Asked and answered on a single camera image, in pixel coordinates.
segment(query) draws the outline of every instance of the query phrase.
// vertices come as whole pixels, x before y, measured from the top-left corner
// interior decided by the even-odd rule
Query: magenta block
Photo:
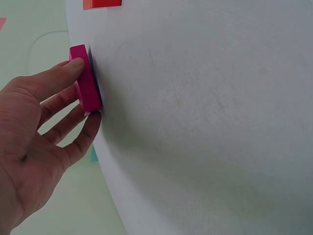
[[[88,116],[92,111],[102,108],[100,94],[98,92],[97,84],[92,75],[91,65],[85,45],[71,47],[69,49],[69,60],[80,57],[85,62],[83,73],[75,82],[77,96],[84,110],[84,115]]]

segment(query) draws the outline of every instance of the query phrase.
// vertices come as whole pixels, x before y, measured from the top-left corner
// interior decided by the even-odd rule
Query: hand
[[[17,77],[0,91],[0,234],[9,234],[40,209],[65,170],[92,144],[99,112],[89,115],[73,143],[57,146],[84,120],[80,105],[44,135],[38,133],[41,125],[77,99],[73,83],[83,69],[84,61],[78,58],[34,76]]]

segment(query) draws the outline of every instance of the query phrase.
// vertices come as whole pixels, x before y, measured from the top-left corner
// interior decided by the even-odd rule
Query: light green floor
[[[16,76],[34,74],[68,59],[64,0],[1,0],[0,17],[7,18],[0,31],[0,88]],[[75,129],[63,144],[78,132]],[[125,234],[100,166],[90,163],[90,152],[66,172],[47,205],[12,234]]]

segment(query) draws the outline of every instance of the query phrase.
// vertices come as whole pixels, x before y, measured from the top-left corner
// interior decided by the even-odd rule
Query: teal object
[[[91,147],[91,162],[97,162],[98,161],[98,157],[96,154],[96,150],[94,149],[94,147]]]

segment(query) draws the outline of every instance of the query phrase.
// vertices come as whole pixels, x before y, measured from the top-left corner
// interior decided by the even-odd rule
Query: orange block
[[[99,7],[121,6],[122,0],[83,0],[83,9],[93,9]]]

